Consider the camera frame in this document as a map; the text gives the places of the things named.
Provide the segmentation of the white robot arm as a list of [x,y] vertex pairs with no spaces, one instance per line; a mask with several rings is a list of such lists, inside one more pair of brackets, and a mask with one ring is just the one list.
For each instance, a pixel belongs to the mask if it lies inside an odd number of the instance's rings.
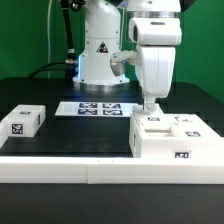
[[135,66],[143,93],[142,110],[159,109],[168,96],[175,47],[182,30],[177,15],[196,0],[86,0],[85,47],[73,83],[112,88],[128,83],[125,65]]

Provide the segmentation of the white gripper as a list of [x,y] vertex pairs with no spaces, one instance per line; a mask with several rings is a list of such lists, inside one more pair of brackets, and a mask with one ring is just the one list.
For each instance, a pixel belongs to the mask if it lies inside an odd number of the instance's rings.
[[143,92],[143,109],[155,110],[156,98],[166,98],[170,91],[175,63],[175,45],[181,43],[178,18],[136,18],[129,21],[129,38],[139,54],[135,67]]

